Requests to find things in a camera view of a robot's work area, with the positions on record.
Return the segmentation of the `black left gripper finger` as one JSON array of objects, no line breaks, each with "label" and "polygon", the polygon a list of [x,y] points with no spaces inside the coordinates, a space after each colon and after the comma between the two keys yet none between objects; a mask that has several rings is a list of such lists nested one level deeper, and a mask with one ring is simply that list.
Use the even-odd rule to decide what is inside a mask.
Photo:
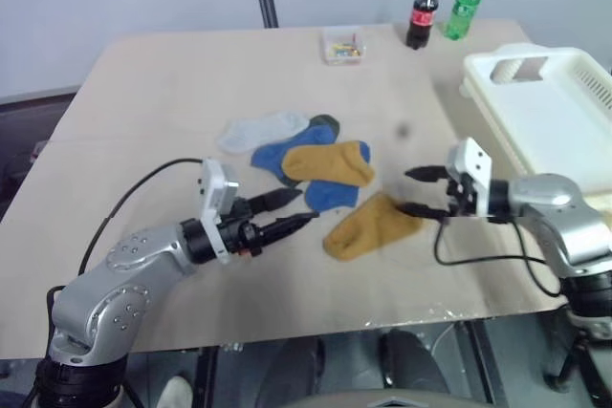
[{"label": "black left gripper finger", "polygon": [[281,187],[249,199],[252,214],[272,212],[289,204],[302,195],[300,189]]},{"label": "black left gripper finger", "polygon": [[285,239],[318,217],[318,212],[303,212],[289,217],[278,218],[274,222],[260,228],[261,242],[275,243]]}]

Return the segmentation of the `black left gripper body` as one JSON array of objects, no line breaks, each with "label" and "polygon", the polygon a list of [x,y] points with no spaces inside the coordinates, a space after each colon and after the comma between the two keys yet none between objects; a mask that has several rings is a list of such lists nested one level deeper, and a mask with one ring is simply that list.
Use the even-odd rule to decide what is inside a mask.
[{"label": "black left gripper body", "polygon": [[258,256],[262,253],[262,230],[251,219],[266,211],[262,196],[236,198],[229,213],[221,216],[218,226],[221,238],[232,254]]}]

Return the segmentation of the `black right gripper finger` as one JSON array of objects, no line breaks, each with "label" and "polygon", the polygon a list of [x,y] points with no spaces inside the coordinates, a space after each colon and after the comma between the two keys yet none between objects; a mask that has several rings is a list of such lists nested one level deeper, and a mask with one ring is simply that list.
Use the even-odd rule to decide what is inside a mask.
[{"label": "black right gripper finger", "polygon": [[443,165],[427,165],[411,168],[404,174],[412,180],[422,183],[437,183],[448,180],[449,174]]},{"label": "black right gripper finger", "polygon": [[448,210],[432,208],[427,204],[406,202],[397,204],[396,208],[405,215],[437,222],[443,222],[451,217]]}]

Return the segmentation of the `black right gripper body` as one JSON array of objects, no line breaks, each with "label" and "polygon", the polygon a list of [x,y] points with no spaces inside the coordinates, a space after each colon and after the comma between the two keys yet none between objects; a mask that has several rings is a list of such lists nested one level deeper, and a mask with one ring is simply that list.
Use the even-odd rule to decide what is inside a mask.
[{"label": "black right gripper body", "polygon": [[472,176],[460,173],[459,178],[455,179],[446,172],[445,179],[448,181],[446,189],[448,210],[445,218],[475,216],[477,192]]}]

